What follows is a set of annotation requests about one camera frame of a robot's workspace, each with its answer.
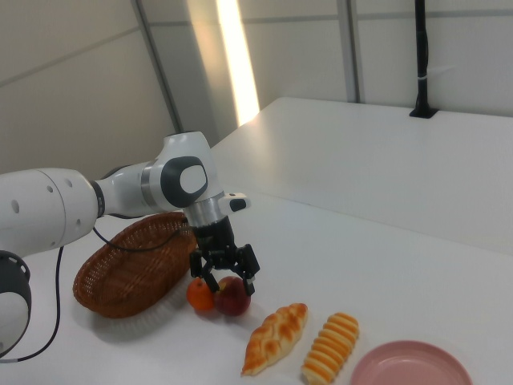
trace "red apple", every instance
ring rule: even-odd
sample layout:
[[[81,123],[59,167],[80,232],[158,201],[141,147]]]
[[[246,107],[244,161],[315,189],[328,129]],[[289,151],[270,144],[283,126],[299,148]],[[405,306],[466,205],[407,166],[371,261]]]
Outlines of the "red apple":
[[[219,290],[214,293],[214,306],[225,315],[243,314],[251,303],[244,282],[239,277],[225,277],[219,281]]]

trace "black pole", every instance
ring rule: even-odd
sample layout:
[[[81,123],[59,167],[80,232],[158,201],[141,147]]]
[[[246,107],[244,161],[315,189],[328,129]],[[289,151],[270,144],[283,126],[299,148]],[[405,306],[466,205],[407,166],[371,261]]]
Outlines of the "black pole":
[[[417,84],[418,94],[415,109],[410,116],[429,119],[436,108],[431,108],[427,103],[427,62],[429,47],[426,31],[426,5],[424,0],[415,0],[415,29],[417,31]]]

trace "wicker basket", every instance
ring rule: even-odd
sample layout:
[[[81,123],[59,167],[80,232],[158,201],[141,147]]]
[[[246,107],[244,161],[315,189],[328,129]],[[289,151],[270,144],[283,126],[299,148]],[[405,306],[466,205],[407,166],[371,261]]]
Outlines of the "wicker basket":
[[[111,243],[126,249],[150,249],[184,227],[182,213],[156,214],[128,226]],[[196,247],[192,231],[181,230],[166,245],[133,253],[103,246],[77,273],[77,301],[108,318],[129,317],[159,301],[188,271]]]

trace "white robotic arm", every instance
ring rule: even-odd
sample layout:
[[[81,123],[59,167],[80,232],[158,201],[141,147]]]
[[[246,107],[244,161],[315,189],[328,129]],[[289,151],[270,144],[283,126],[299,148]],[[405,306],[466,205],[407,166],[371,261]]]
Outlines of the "white robotic arm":
[[[182,209],[199,246],[191,254],[191,275],[216,291],[211,270],[230,269],[251,295],[260,266],[250,245],[235,246],[228,219],[246,207],[244,195],[224,194],[200,132],[168,136],[153,161],[119,168],[102,180],[60,168],[0,175],[0,357],[19,341],[30,319],[30,271],[22,257],[85,236],[103,215]]]

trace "pastry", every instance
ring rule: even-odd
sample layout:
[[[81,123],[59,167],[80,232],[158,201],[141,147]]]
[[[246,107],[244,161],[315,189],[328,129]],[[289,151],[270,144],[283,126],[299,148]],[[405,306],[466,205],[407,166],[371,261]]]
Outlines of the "pastry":
[[[358,321],[336,313],[319,331],[301,367],[309,385],[328,385],[347,360],[359,335]]]
[[[256,375],[284,358],[303,333],[308,307],[293,303],[270,314],[249,338],[241,375]]]

